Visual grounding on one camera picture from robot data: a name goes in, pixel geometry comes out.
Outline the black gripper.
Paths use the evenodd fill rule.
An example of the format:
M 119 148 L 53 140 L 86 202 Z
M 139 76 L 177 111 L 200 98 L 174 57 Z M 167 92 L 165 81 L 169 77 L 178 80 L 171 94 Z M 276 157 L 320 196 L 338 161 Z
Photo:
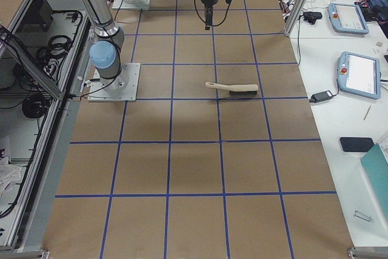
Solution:
M 204 19 L 205 30 L 210 30 L 213 26 L 213 6 L 218 3 L 218 0 L 201 0 L 204 4 Z

